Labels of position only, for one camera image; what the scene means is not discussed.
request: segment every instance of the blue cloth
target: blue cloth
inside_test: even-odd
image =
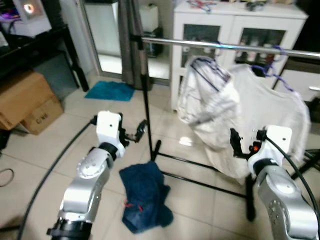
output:
[[[132,98],[134,91],[124,82],[98,81],[85,98],[128,102]]]
[[[154,161],[120,170],[127,197],[122,222],[134,234],[156,226],[166,227],[174,219],[165,206],[170,191]]]

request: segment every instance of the purple hanger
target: purple hanger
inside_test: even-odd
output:
[[[252,65],[251,69],[259,69],[263,72],[265,77],[276,77],[278,80],[280,80],[283,83],[283,86],[290,92],[294,92],[294,90],[289,86],[289,84],[279,75],[276,74],[276,69],[273,66],[274,62],[279,62],[283,59],[284,57],[284,50],[282,49],[282,47],[280,47],[279,45],[273,45],[272,46],[275,49],[279,49],[280,50],[280,57],[277,60],[273,60],[273,62],[271,64],[266,65],[265,67],[262,66],[258,66],[258,65]]]

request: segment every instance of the cardboard box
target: cardboard box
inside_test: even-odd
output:
[[[21,125],[28,133],[38,135],[62,113],[63,108],[56,96],[51,97],[41,106],[33,110],[22,122]]]
[[[4,79],[0,86],[0,129],[11,130],[52,96],[40,73],[28,71]]]

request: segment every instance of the clothes rack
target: clothes rack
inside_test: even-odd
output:
[[[140,61],[146,61],[146,54],[144,52],[144,43],[154,43],[154,44],[163,44],[163,45],[180,45],[180,46],[189,46],[189,47],[196,47],[196,48],[213,48],[213,49],[226,49],[226,50],[233,50],[233,51],[252,51],[256,53],[266,53],[266,54],[274,54],[274,55],[286,55],[291,57],[299,57],[299,58],[308,58],[308,59],[318,59],[320,60],[320,52],[309,52],[309,51],[300,51],[300,50],[288,50],[288,49],[277,49],[277,48],[267,48],[267,47],[256,47],[256,46],[246,46],[246,45],[230,45],[230,44],[221,44],[221,43],[214,43],[214,42],[202,42],[202,41],[189,41],[189,40],[174,40],[174,39],[165,39],[165,38],[155,38],[155,37],[144,37],[144,36],[136,36],[132,35],[130,38],[131,41],[136,42],[139,54],[140,54]],[[220,172],[218,169],[214,168],[213,166],[201,164],[198,162],[194,162],[188,159],[184,159],[177,156],[172,156],[166,153],[160,152],[161,147],[161,140],[156,142],[155,148],[153,150],[152,146],[152,135],[151,135],[151,124],[150,124],[150,111],[149,111],[149,99],[148,99],[148,89],[147,89],[147,71],[144,67],[141,68],[141,82],[142,82],[142,91],[143,91],[143,100],[144,100],[144,107],[145,107],[145,115],[147,121],[147,128],[148,128],[148,145],[149,145],[149,152],[150,152],[150,160],[155,161],[158,155],[170,158],[173,160],[177,160],[180,162],[193,164],[199,167],[211,169],[215,172]],[[190,178],[186,178],[183,176],[179,176],[173,173],[161,171],[162,174],[184,180],[190,183],[198,184],[204,187],[208,187],[220,192],[224,192],[226,194],[231,194],[246,200],[246,217],[249,221],[253,221],[256,217],[256,211],[254,206],[254,196],[253,196],[253,186],[255,180],[253,177],[248,175],[245,179],[245,189],[246,194],[240,194],[238,192],[230,191],[228,189],[223,189],[214,185],[209,185],[203,182],[195,181]]]

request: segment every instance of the white garment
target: white garment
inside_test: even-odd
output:
[[[180,89],[178,115],[185,123],[190,125],[192,121],[187,121],[186,117],[183,117],[186,112],[182,114],[181,106],[188,106],[188,112],[193,114],[193,122],[197,113],[203,115],[204,110],[213,112],[210,121],[191,125],[194,132],[206,143],[205,151],[212,165],[225,175],[241,181],[249,174],[249,169],[245,159],[233,157],[230,128],[234,128],[243,137],[241,148],[244,153],[248,153],[249,146],[256,139],[257,130],[266,125],[291,128],[292,138],[288,153],[293,160],[302,161],[311,124],[308,108],[300,95],[297,92],[280,93],[270,89],[264,85],[266,79],[255,76],[251,67],[246,64],[236,65],[229,72],[233,76],[228,82],[232,90],[229,91],[225,85],[220,93],[212,96],[216,99],[204,95],[209,101],[203,100],[204,83],[189,67]],[[217,77],[214,72],[211,72],[211,75],[213,79]],[[193,94],[196,100],[186,97],[190,95],[186,94],[190,89],[193,89],[193,93],[197,93]],[[228,97],[225,97],[223,91],[232,94],[227,94]],[[224,100],[233,104],[230,107],[223,107]]]
[[[189,60],[186,68],[177,104],[178,117],[207,146],[215,151],[225,149],[230,145],[229,126],[235,125],[239,104],[232,76],[204,56]]]

